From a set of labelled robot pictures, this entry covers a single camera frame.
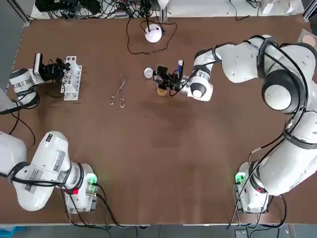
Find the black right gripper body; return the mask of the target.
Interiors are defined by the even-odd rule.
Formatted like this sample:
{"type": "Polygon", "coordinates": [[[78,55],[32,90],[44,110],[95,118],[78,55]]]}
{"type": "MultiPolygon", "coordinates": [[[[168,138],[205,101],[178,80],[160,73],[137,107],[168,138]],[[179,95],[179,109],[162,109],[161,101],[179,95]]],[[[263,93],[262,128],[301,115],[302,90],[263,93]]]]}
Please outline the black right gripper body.
{"type": "Polygon", "coordinates": [[[168,88],[173,91],[180,91],[183,86],[182,79],[179,78],[178,73],[168,74],[168,88]]]}

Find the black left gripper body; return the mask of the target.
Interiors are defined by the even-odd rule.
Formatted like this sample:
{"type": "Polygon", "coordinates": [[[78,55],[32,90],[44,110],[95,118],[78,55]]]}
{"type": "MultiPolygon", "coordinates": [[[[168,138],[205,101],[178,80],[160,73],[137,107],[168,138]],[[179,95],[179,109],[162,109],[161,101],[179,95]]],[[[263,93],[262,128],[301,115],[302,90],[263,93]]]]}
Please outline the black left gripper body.
{"type": "Polygon", "coordinates": [[[61,81],[61,67],[57,63],[41,64],[41,78],[44,81],[54,80],[61,81]]]}

